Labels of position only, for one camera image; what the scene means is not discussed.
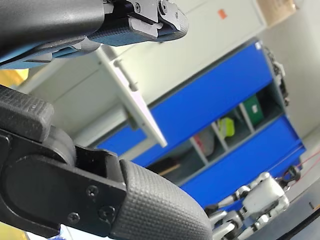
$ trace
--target yellow object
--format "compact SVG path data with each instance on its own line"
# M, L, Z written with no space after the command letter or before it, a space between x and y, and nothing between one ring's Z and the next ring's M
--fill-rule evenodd
M6 225L0 222L0 239L1 240L28 240L26 233L20 229Z
M0 70L0 84L6 87L19 86L29 75L29 69Z
M219 119L218 127L223 138L235 135L235 121L232 118L224 117Z

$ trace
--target green box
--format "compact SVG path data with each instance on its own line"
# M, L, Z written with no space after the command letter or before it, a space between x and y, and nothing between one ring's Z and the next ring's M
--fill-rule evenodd
M246 112L249 115L249 118L253 126L258 125L265 118L256 95L253 95L252 97L244 101L243 105L245 107Z

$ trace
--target textured rubber pad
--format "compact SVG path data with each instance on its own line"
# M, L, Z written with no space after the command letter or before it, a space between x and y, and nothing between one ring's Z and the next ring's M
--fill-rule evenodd
M127 196L112 225L122 240L212 240L202 207L165 178L130 161L120 162Z
M0 85L0 129L43 142L53 115L50 103Z

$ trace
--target white robot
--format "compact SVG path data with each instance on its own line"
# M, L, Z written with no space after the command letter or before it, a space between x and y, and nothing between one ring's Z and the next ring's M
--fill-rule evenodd
M207 206L205 211L212 224L212 240L245 240L284 212L290 204L286 196L290 188L288 184L301 177L296 166L291 166L285 173L290 177L273 178L268 172L263 172L218 204ZM242 200L240 210L219 210L238 200ZM243 230L244 221L248 218L253 220L253 224Z

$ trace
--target blue cabinet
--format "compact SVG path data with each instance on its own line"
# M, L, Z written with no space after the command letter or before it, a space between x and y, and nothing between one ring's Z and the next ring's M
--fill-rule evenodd
M133 159L138 165L168 163L157 173L179 185L202 206L218 202L259 173L278 176L305 151L286 117L264 51L256 42L241 47L173 90L151 108L168 146L151 147ZM252 125L242 102L261 95L264 120ZM235 112L235 134L224 138L216 120ZM205 155L194 136L214 131L214 151ZM121 155L146 139L125 126L98 147Z
M282 115L181 188L204 207L231 195L262 172L279 176L304 150L287 117Z

